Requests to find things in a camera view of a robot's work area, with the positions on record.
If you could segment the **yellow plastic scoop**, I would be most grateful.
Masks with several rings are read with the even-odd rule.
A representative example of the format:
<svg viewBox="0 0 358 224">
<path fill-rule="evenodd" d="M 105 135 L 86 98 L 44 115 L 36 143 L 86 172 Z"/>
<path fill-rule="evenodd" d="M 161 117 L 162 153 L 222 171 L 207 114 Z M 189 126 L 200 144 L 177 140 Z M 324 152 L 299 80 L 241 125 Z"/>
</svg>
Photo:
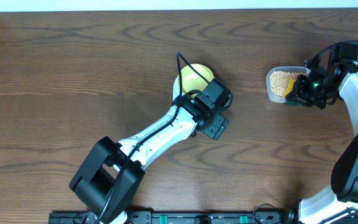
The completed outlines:
<svg viewBox="0 0 358 224">
<path fill-rule="evenodd" d="M 286 87 L 285 87 L 285 91 L 283 92 L 283 97 L 286 97 L 292 90 L 293 90 L 293 86 L 296 82 L 296 77 L 288 77 L 286 80 Z"/>
</svg>

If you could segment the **yellow plastic bowl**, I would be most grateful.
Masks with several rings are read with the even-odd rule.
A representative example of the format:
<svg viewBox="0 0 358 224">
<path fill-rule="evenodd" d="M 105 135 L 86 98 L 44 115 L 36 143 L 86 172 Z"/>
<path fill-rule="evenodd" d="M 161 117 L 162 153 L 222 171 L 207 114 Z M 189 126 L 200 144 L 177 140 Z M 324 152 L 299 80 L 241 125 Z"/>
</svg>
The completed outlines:
<svg viewBox="0 0 358 224">
<path fill-rule="evenodd" d="M 214 79 L 213 72 L 207 66 L 197 63 L 191 64 L 191 66 L 208 82 Z M 181 77 L 183 95 L 187 94 L 191 90 L 203 91 L 208 86 L 208 83 L 188 65 L 181 69 Z"/>
</svg>

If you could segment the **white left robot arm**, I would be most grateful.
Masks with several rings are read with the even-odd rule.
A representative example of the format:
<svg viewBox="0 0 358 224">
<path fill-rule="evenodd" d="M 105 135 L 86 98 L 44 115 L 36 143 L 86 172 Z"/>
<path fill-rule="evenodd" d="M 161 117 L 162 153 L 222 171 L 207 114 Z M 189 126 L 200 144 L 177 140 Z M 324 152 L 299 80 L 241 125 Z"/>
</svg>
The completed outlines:
<svg viewBox="0 0 358 224">
<path fill-rule="evenodd" d="M 100 139 L 73 176 L 69 188 L 96 223 L 124 223 L 146 168 L 174 144 L 202 132 L 218 140 L 228 125 L 220 113 L 233 95 L 219 80 L 175 94 L 169 111 L 143 131 L 118 142 Z"/>
</svg>

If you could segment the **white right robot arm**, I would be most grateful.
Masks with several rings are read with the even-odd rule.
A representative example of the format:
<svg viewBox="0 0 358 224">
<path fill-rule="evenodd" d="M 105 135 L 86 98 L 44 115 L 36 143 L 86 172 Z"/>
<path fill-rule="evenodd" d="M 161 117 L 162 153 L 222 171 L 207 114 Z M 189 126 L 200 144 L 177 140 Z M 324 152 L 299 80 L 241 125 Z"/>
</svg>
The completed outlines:
<svg viewBox="0 0 358 224">
<path fill-rule="evenodd" d="M 326 68 L 320 66 L 320 56 L 305 62 L 308 75 L 291 81 L 285 99 L 305 107 L 324 109 L 336 100 L 345 102 L 354 138 L 331 173 L 331 182 L 316 195 L 301 200 L 287 212 L 284 223 L 348 222 L 358 214 L 358 40 L 330 45 Z"/>
</svg>

